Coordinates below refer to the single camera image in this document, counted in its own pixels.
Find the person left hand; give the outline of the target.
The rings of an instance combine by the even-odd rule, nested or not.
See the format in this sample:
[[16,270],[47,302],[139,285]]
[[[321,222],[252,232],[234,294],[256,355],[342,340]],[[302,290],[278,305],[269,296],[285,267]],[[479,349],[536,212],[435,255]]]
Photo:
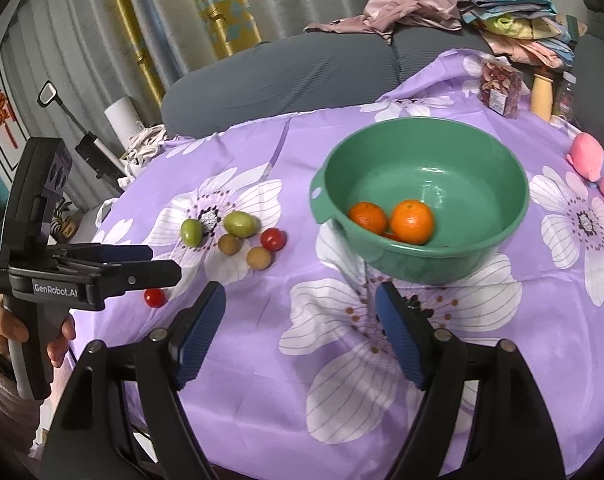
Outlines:
[[[60,334],[47,346],[47,356],[53,367],[62,366],[64,357],[69,351],[70,342],[75,337],[74,318],[68,315],[61,325]],[[4,298],[0,295],[0,356],[6,361],[10,361],[9,343],[14,341],[22,344],[22,342],[27,342],[28,338],[28,330],[22,322],[4,308]]]

